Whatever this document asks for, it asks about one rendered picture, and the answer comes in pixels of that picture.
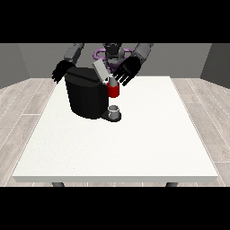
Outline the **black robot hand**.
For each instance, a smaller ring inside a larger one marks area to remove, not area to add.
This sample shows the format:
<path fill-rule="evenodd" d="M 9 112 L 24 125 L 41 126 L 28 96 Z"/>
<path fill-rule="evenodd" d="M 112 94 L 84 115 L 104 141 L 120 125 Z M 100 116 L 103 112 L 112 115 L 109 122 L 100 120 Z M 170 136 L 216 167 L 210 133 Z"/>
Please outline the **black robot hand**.
<path fill-rule="evenodd" d="M 52 72 L 52 79 L 58 84 L 62 77 L 66 74 L 67 70 L 73 66 L 74 64 L 69 61 L 60 61 Z"/>
<path fill-rule="evenodd" d="M 113 73 L 115 80 L 126 86 L 138 73 L 141 68 L 138 57 L 126 58 Z"/>

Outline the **red pod holder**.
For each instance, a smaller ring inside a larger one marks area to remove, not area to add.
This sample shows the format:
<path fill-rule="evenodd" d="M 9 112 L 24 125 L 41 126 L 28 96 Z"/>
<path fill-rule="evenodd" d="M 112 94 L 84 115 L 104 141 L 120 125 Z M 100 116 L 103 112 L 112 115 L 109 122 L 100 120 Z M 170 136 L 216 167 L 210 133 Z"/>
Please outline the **red pod holder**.
<path fill-rule="evenodd" d="M 107 83 L 108 96 L 111 98 L 116 98 L 119 96 L 119 84 L 116 86 L 110 86 L 110 83 Z"/>

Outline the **pale grey machine lid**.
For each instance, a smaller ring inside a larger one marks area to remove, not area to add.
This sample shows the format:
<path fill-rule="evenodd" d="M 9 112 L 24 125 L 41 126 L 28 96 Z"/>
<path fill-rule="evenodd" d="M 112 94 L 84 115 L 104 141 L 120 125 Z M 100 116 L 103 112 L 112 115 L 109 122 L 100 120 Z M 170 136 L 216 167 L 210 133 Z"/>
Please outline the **pale grey machine lid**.
<path fill-rule="evenodd" d="M 98 59 L 92 63 L 92 66 L 96 74 L 98 75 L 100 81 L 104 83 L 109 76 L 109 72 L 106 66 L 104 65 L 103 61 L 101 59 Z"/>

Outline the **black coffee machine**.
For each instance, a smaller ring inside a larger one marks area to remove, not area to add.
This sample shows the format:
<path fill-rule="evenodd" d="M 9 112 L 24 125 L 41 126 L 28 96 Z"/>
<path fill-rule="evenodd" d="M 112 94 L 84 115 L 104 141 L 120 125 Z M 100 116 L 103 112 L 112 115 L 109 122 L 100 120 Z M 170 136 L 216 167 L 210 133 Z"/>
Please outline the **black coffee machine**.
<path fill-rule="evenodd" d="M 109 118 L 109 99 L 107 83 L 102 83 L 95 70 L 88 67 L 71 67 L 65 75 L 66 90 L 70 108 L 76 115 L 85 119 L 106 119 L 110 122 L 121 120 Z"/>

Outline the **small grey cup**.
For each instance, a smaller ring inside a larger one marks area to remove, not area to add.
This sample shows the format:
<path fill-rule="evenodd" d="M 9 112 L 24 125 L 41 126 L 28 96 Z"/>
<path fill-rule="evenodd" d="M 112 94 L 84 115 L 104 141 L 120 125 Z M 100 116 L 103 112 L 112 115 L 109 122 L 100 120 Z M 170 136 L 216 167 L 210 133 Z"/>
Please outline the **small grey cup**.
<path fill-rule="evenodd" d="M 111 105 L 108 108 L 108 112 L 110 119 L 117 119 L 119 117 L 119 107 L 117 105 Z"/>

